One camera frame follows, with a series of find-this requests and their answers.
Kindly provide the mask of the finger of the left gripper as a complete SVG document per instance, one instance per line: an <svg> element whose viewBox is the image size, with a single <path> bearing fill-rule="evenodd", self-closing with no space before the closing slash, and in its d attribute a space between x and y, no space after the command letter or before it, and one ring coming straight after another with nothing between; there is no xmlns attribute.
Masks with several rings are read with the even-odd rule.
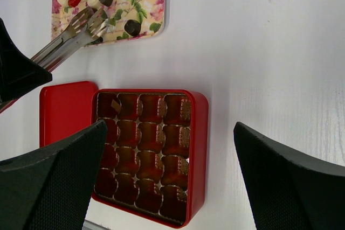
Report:
<svg viewBox="0 0 345 230"><path fill-rule="evenodd" d="M1 102L18 99L52 81L52 74L27 58L1 21Z"/></svg>

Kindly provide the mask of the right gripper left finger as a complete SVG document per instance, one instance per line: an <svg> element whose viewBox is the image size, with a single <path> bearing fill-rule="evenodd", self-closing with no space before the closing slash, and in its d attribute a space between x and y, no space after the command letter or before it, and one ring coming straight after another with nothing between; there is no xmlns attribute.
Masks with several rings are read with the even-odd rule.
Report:
<svg viewBox="0 0 345 230"><path fill-rule="evenodd" d="M82 229L106 136L101 120L1 161L1 229Z"/></svg>

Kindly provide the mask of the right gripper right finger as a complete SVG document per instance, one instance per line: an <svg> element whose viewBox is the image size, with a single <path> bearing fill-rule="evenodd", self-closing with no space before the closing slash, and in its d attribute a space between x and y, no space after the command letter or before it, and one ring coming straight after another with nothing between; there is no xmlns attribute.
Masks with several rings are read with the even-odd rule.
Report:
<svg viewBox="0 0 345 230"><path fill-rule="evenodd" d="M233 134L256 229L344 229L344 166L241 122Z"/></svg>

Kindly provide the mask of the metal serving tongs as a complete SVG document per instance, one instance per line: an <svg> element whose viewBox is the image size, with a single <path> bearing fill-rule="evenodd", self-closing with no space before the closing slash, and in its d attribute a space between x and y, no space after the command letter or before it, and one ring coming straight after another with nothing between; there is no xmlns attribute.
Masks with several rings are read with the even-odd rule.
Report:
<svg viewBox="0 0 345 230"><path fill-rule="evenodd" d="M108 19L102 14L101 9L86 7L71 19L59 36L29 59L52 73L78 49L102 37L107 29L107 22ZM1 102L1 111L8 109L18 99Z"/></svg>

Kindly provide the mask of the tan square chocolate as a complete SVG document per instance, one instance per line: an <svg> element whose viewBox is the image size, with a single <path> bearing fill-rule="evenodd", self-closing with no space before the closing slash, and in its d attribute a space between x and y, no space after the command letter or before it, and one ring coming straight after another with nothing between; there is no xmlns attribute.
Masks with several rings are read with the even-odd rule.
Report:
<svg viewBox="0 0 345 230"><path fill-rule="evenodd" d="M115 110L116 114L118 114L121 111L121 104L118 103L115 99L112 99L111 107Z"/></svg>

